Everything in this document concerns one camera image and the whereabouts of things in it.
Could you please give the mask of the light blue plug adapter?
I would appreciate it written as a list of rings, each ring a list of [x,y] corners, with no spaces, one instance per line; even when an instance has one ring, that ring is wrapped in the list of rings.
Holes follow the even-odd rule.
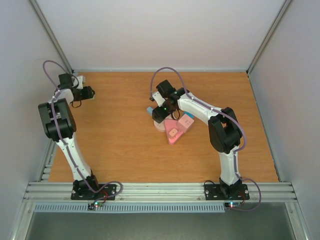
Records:
[[[147,113],[148,113],[150,116],[152,116],[153,110],[154,110],[154,109],[153,109],[151,106],[147,107],[147,109],[146,109]]]

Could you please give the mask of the light green plug adapter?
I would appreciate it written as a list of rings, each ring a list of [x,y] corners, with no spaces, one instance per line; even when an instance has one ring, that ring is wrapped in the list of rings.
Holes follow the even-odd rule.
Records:
[[[94,100],[95,99],[95,97],[96,97],[96,94],[95,93],[93,93],[92,94],[92,97],[90,98],[91,100]]]

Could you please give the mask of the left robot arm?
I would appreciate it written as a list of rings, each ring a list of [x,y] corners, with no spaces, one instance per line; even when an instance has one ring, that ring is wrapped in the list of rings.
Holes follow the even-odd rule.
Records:
[[[73,192],[96,199],[101,187],[77,143],[77,126],[69,107],[73,100],[70,88],[57,89],[51,100],[38,105],[38,112],[45,135],[57,144],[69,164],[75,188]]]

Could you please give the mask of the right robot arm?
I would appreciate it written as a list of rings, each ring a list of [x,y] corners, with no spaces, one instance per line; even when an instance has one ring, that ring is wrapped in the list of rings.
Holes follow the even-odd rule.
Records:
[[[242,185],[238,150],[243,137],[234,111],[229,107],[222,109],[209,105],[183,88],[152,92],[150,100],[158,105],[152,111],[152,118],[158,123],[176,110],[182,110],[208,126],[210,143],[220,159],[220,192],[225,198],[234,197]]]

